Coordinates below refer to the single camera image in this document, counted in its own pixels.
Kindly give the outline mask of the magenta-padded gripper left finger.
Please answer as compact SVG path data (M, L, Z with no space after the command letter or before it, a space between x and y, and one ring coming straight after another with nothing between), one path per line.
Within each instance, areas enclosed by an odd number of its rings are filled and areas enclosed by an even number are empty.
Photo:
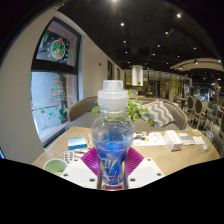
M84 188L97 189L100 163L95 148L81 158L74 158L61 174L61 177Z

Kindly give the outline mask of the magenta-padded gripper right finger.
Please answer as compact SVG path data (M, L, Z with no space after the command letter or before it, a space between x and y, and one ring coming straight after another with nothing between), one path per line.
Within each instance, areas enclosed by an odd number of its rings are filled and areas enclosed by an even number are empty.
M144 158L130 148L125 160L125 188L134 189L164 177L164 173L152 158Z

